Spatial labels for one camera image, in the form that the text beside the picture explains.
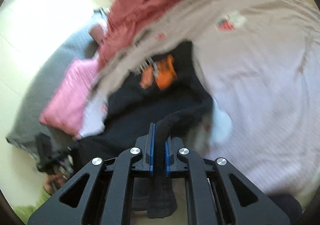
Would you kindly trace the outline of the left hand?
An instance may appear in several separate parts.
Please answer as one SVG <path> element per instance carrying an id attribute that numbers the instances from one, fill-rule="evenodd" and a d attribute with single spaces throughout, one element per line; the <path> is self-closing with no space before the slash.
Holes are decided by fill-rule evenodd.
<path id="1" fill-rule="evenodd" d="M 66 183 L 63 174 L 48 175 L 43 182 L 44 190 L 49 194 L 53 195 L 59 188 Z"/>

